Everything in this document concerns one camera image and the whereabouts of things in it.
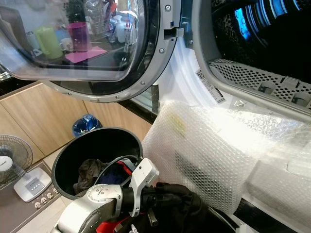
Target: washing machine door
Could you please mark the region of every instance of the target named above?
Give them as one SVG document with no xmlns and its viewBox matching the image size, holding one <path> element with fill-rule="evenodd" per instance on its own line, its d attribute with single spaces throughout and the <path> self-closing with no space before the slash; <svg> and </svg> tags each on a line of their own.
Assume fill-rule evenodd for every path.
<svg viewBox="0 0 311 233">
<path fill-rule="evenodd" d="M 0 64 L 81 99 L 129 99 L 151 86 L 177 40 L 179 0 L 0 2 Z"/>
</svg>

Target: blue trash bag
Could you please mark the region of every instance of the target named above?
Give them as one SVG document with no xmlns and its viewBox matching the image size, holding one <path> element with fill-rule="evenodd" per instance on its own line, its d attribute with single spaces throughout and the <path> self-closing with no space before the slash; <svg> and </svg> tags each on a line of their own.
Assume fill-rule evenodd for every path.
<svg viewBox="0 0 311 233">
<path fill-rule="evenodd" d="M 72 132 L 75 137 L 79 137 L 88 131 L 101 127 L 102 124 L 96 117 L 92 116 L 91 114 L 86 114 L 73 124 Z"/>
</svg>

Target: wooden cabinet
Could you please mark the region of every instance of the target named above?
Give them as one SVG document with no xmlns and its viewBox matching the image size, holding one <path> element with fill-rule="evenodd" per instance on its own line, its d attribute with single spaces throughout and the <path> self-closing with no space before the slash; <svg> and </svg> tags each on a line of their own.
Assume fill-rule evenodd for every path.
<svg viewBox="0 0 311 233">
<path fill-rule="evenodd" d="M 83 101 L 43 84 L 9 96 L 0 104 L 44 155 L 72 140 L 72 125 L 87 114 Z"/>
<path fill-rule="evenodd" d="M 88 113 L 95 116 L 103 126 L 114 126 L 133 132 L 141 141 L 151 124 L 122 107 L 118 103 L 92 103 L 85 101 Z"/>
<path fill-rule="evenodd" d="M 16 136 L 26 141 L 33 151 L 33 163 L 44 157 L 44 154 L 40 151 L 40 149 L 35 145 L 35 143 L 16 123 L 16 121 L 10 116 L 10 114 L 2 105 L 0 105 L 0 134 Z"/>
</svg>

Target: electric fan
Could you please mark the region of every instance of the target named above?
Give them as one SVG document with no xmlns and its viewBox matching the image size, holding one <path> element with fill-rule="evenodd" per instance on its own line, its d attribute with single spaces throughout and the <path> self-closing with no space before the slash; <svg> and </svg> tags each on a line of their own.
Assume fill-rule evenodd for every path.
<svg viewBox="0 0 311 233">
<path fill-rule="evenodd" d="M 26 172 L 32 161 L 33 152 L 25 141 L 0 135 L 0 185 L 19 179 L 14 190 L 24 202 L 35 199 L 52 183 L 48 174 L 39 167 Z"/>
</svg>

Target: bubble wrap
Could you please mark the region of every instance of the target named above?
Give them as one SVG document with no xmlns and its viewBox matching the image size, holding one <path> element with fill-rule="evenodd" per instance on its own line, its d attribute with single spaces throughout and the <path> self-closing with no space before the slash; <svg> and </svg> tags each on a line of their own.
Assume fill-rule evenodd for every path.
<svg viewBox="0 0 311 233">
<path fill-rule="evenodd" d="M 144 156 L 158 167 L 161 180 L 187 186 L 227 214 L 234 213 L 248 191 L 308 225 L 310 125 L 176 101 L 161 106 L 143 141 Z"/>
<path fill-rule="evenodd" d="M 239 123 L 233 131 L 241 128 L 255 135 Z M 144 157 L 157 166 L 160 179 L 183 184 L 208 205 L 232 214 L 257 159 L 230 144 L 241 143 L 234 139 L 238 131 L 229 134 L 231 141 L 220 132 L 228 131 L 214 124 L 208 109 L 166 102 L 143 141 Z"/>
</svg>

